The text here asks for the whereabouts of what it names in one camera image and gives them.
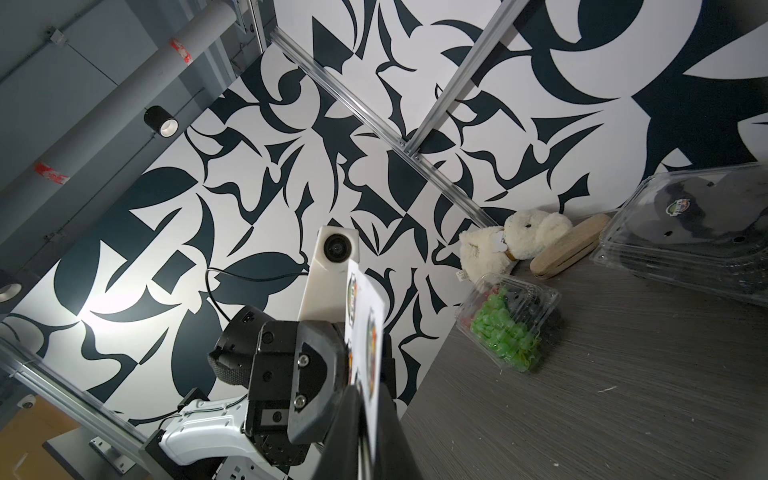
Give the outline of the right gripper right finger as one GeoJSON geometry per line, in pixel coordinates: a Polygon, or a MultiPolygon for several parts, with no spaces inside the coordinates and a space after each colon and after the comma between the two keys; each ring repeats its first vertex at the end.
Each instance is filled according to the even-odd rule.
{"type": "Polygon", "coordinates": [[[422,480],[386,384],[380,383],[374,478],[422,480]]]}

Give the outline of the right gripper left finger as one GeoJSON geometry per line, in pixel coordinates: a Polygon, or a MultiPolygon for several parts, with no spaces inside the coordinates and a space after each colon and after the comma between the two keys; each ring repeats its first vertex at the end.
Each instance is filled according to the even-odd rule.
{"type": "Polygon", "coordinates": [[[363,406],[355,386],[344,390],[312,480],[358,478],[363,406]]]}

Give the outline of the white fruit sticker sheet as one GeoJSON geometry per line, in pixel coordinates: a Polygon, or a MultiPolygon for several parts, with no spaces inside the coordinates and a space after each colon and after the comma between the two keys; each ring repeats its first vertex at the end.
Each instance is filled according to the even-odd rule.
{"type": "Polygon", "coordinates": [[[349,383],[362,397],[367,456],[376,459],[379,390],[386,304],[357,262],[348,263],[344,339],[348,349],[349,383]]]}

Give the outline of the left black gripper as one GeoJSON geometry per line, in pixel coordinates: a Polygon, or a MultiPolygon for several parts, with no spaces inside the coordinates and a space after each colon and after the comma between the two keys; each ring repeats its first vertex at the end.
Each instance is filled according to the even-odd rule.
{"type": "MultiPolygon", "coordinates": [[[[394,361],[384,335],[383,349],[380,383],[390,392],[394,361]]],[[[324,447],[344,390],[353,386],[341,324],[243,320],[242,384],[248,389],[243,435],[273,467],[302,464],[311,445],[324,447]]],[[[363,439],[364,412],[362,422],[358,467],[374,467],[363,439]]]]}

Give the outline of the small round fruit sticker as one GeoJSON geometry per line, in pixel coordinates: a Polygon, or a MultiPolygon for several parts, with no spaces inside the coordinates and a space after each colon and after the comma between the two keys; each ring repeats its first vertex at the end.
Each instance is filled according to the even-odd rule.
{"type": "Polygon", "coordinates": [[[676,199],[665,208],[665,213],[670,217],[680,216],[691,207],[691,204],[692,201],[689,198],[676,199]]]}

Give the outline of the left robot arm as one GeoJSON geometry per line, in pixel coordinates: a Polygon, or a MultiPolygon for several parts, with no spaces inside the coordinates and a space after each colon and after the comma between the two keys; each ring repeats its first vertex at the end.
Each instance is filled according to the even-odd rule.
{"type": "Polygon", "coordinates": [[[390,391],[383,306],[342,310],[343,320],[295,322],[242,308],[209,361],[245,395],[211,401],[190,391],[143,452],[172,479],[246,479],[258,465],[297,467],[317,444],[317,479],[419,478],[390,391]]]}

